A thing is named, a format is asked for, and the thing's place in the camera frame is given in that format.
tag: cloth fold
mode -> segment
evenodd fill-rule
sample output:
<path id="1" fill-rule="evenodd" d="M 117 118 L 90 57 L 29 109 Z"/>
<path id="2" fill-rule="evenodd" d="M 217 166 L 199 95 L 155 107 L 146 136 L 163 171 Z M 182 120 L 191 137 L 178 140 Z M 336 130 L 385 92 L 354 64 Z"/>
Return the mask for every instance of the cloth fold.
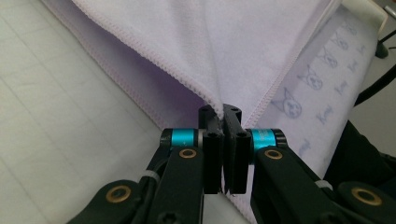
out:
<path id="1" fill-rule="evenodd" d="M 243 125 L 254 126 L 307 41 L 339 1 L 74 3 L 212 105 L 220 118 L 223 103 L 236 105 L 246 114 Z"/>

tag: black plastic part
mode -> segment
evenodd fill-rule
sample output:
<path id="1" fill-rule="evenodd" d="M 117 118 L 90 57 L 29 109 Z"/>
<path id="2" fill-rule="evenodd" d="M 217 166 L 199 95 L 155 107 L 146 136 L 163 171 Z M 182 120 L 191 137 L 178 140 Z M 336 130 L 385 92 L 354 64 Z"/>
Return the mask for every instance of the black plastic part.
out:
<path id="1" fill-rule="evenodd" d="M 349 223 L 286 149 L 265 147 L 256 156 L 250 205 L 258 223 Z"/>
<path id="2" fill-rule="evenodd" d="M 374 223 L 396 223 L 396 202 L 381 190 L 360 182 L 344 182 L 337 192 L 348 207 Z"/>
<path id="3" fill-rule="evenodd" d="M 182 158 L 185 147 L 174 147 L 152 202 L 147 223 L 202 223 L 204 153 Z"/>
<path id="4" fill-rule="evenodd" d="M 205 153 L 205 194 L 217 194 L 221 189 L 221 165 L 223 134 L 219 118 L 210 105 L 199 109 L 199 129 L 202 133 L 202 148 Z"/>
<path id="5" fill-rule="evenodd" d="M 107 193 L 118 186 L 125 186 L 131 190 L 130 196 L 120 203 L 111 203 L 106 199 Z M 119 180 L 102 187 L 92 198 L 90 203 L 69 224 L 126 224 L 134 217 L 140 204 L 140 189 L 134 181 Z"/>
<path id="6" fill-rule="evenodd" d="M 224 105 L 224 190 L 231 194 L 243 194 L 247 190 L 251 134 L 241 127 L 241 118 L 239 108 Z"/>
<path id="7" fill-rule="evenodd" d="M 368 87 L 366 90 L 362 91 L 358 99 L 356 99 L 355 106 L 363 103 L 364 101 L 370 99 L 372 96 L 376 95 L 379 91 L 388 86 L 393 79 L 396 78 L 396 64 L 391 67 L 388 72 L 379 78 L 373 85 Z"/>
<path id="8" fill-rule="evenodd" d="M 274 133 L 276 139 L 276 146 L 280 148 L 289 148 L 288 140 L 286 139 L 285 134 L 280 129 L 271 129 Z"/>

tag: gray surface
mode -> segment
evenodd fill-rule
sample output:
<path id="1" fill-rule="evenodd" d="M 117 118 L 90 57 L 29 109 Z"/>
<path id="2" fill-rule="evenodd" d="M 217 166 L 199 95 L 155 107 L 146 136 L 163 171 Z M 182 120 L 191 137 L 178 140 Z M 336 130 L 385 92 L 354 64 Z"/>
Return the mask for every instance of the gray surface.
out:
<path id="1" fill-rule="evenodd" d="M 396 3 L 390 0 L 375 0 L 381 7 L 390 6 L 396 10 Z M 396 20 L 391 16 L 379 38 L 396 29 Z M 396 47 L 396 35 L 385 43 L 386 47 Z M 385 59 L 374 58 L 369 68 L 362 90 L 373 84 L 396 64 L 396 49 L 389 50 Z M 350 120 L 378 150 L 396 156 L 396 80 L 384 90 L 352 110 Z"/>

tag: black mechanical arm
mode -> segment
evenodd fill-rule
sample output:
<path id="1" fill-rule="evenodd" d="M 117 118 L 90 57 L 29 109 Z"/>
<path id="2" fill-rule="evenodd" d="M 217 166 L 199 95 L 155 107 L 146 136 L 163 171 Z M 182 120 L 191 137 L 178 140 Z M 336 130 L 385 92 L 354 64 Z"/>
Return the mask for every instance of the black mechanical arm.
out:
<path id="1" fill-rule="evenodd" d="M 244 130 L 242 111 L 199 109 L 198 129 L 165 129 L 138 183 L 102 187 L 69 223 L 202 223 L 205 194 L 247 189 L 258 223 L 396 223 L 396 202 L 379 189 L 347 182 L 333 190 L 289 149 L 280 130 Z"/>

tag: printed cartoon pattern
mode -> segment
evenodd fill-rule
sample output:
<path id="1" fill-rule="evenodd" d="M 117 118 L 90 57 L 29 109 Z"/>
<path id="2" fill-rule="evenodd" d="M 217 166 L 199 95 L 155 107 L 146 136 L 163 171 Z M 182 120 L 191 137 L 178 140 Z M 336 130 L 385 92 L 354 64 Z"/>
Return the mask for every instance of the printed cartoon pattern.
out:
<path id="1" fill-rule="evenodd" d="M 352 35 L 356 35 L 358 33 L 358 31 L 356 30 L 356 28 L 351 24 L 350 21 L 345 21 L 341 27 L 343 27 L 345 30 L 347 30 L 350 34 Z"/>
<path id="2" fill-rule="evenodd" d="M 344 95 L 346 88 L 348 87 L 347 82 L 344 80 L 341 85 L 334 87 L 334 90 L 340 94 L 340 96 Z"/>
<path id="3" fill-rule="evenodd" d="M 335 36 L 331 39 L 331 41 L 340 49 L 347 50 L 349 48 L 348 43 L 337 32 L 335 32 Z"/>
<path id="4" fill-rule="evenodd" d="M 320 58 L 324 63 L 329 65 L 331 68 L 336 68 L 338 66 L 337 60 L 332 56 L 332 54 L 323 47 L 323 51 L 318 55 L 318 58 Z"/>
<path id="5" fill-rule="evenodd" d="M 317 119 L 325 125 L 328 121 L 329 116 L 333 113 L 332 107 L 327 105 L 326 109 L 323 112 L 317 113 Z"/>
<path id="6" fill-rule="evenodd" d="M 304 143 L 300 146 L 300 148 L 298 149 L 298 155 L 300 156 L 300 158 L 303 157 L 304 153 L 311 149 L 311 143 L 305 138 L 304 139 Z"/>
<path id="7" fill-rule="evenodd" d="M 352 72 L 355 73 L 356 72 L 356 68 L 358 67 L 358 62 L 356 62 L 356 60 L 353 60 L 353 63 L 349 63 L 347 65 L 347 68 Z"/>
<path id="8" fill-rule="evenodd" d="M 319 91 L 323 86 L 323 81 L 317 76 L 316 72 L 312 70 L 309 65 L 308 70 L 297 77 L 315 91 Z"/>
<path id="9" fill-rule="evenodd" d="M 300 117 L 303 109 L 293 96 L 290 94 L 288 89 L 285 88 L 284 99 L 279 101 L 271 101 L 271 104 L 276 108 L 285 113 L 291 119 L 297 119 Z"/>
<path id="10" fill-rule="evenodd" d="M 357 48 L 356 50 L 361 54 L 361 56 L 363 56 L 364 55 L 364 51 L 366 50 L 366 46 L 361 45 L 361 47 Z"/>

